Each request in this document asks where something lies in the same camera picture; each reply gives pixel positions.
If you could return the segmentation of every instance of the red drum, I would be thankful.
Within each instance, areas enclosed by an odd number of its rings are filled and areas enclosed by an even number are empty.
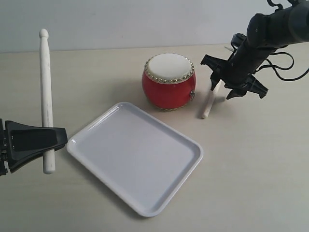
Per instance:
[[[148,100],[163,110],[185,106],[194,97],[196,75],[186,57],[163,53],[149,59],[142,76],[142,88]]]

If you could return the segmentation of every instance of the white wall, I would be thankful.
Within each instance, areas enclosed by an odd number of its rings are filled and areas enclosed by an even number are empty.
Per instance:
[[[37,51],[41,28],[51,50],[229,43],[273,11],[266,0],[0,0],[0,52]]]

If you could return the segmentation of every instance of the white tray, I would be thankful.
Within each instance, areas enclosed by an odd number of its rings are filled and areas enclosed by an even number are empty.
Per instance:
[[[67,150],[144,217],[165,208],[203,157],[199,144],[128,102],[74,135]]]

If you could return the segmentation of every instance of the white drumstick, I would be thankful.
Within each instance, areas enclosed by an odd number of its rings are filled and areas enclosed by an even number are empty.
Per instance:
[[[207,99],[207,104],[205,106],[205,110],[204,110],[204,113],[202,115],[202,119],[205,119],[208,117],[210,111],[211,111],[211,108],[212,108],[212,105],[213,105],[213,102],[216,98],[216,95],[220,89],[220,85],[222,83],[222,80],[219,81],[219,83],[216,85],[216,87],[214,88],[213,91],[209,90],[209,94],[208,94],[208,99]]]
[[[52,82],[47,30],[40,31],[40,39],[42,126],[53,127]],[[43,171],[45,174],[51,174],[55,169],[55,150],[49,150],[43,154]]]

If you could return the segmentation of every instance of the white table surface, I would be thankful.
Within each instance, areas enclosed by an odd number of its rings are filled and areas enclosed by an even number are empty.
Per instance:
[[[281,73],[302,74],[309,44],[285,50],[296,64]],[[141,88],[145,61],[162,52],[185,55],[196,67],[197,95],[174,112],[154,109]],[[223,45],[52,52],[54,125],[69,137],[127,101],[200,143],[204,159],[161,214],[142,218],[62,149],[52,175],[43,174],[40,158],[0,177],[0,231],[307,232],[309,76],[289,83],[263,70],[256,77],[269,88],[264,99],[247,94],[217,103],[202,120],[206,53],[230,54]],[[271,59],[290,64],[286,56]],[[227,93],[221,88],[219,99]],[[38,53],[0,54],[0,117],[41,125]]]

